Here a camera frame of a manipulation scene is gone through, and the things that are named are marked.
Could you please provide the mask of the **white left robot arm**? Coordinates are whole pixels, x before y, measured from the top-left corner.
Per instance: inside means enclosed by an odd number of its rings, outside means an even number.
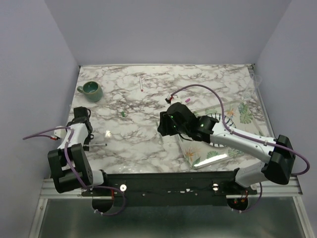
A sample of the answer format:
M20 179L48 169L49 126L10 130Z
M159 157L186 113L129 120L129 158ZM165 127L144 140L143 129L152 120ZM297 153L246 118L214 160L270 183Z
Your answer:
M48 162L58 193L78 188L93 188L99 196L109 192L110 184L102 170L93 171L86 156L94 139L90 122L91 110L86 107L73 109L74 118L68 122L66 135L60 146L48 153Z

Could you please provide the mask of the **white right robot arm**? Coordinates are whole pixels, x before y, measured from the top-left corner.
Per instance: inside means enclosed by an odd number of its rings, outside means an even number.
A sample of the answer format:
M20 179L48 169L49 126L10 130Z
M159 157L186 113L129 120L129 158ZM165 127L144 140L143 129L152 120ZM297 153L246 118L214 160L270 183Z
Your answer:
M228 146L259 159L254 165L238 169L235 178L228 181L233 194L267 180L279 185L289 183L295 153L286 136L261 137L229 127L224 117L198 117L180 102L160 112L158 132L161 136L185 134L194 141Z

